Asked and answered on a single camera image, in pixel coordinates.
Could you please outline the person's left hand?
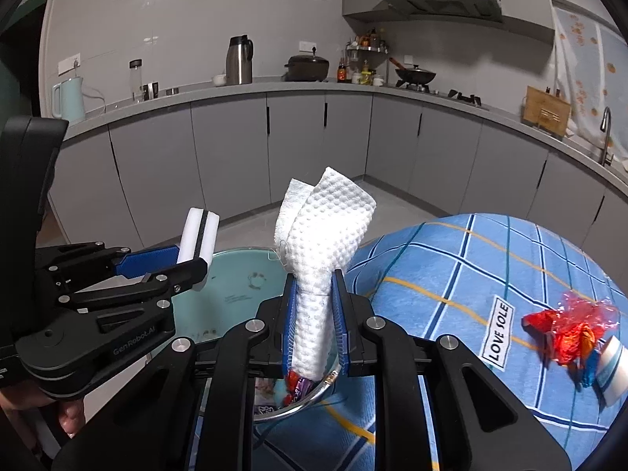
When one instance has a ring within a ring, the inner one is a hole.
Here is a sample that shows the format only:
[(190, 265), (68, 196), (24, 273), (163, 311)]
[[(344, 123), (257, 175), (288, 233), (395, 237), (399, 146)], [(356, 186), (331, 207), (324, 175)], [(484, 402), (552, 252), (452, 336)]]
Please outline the person's left hand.
[[(11, 421), (22, 441), (32, 447), (37, 441), (34, 429), (22, 420), (21, 411), (31, 411), (55, 404), (38, 386), (30, 381), (1, 389), (1, 408)], [(57, 420), (64, 432), (73, 437), (85, 425), (84, 401), (74, 400), (57, 403)]]

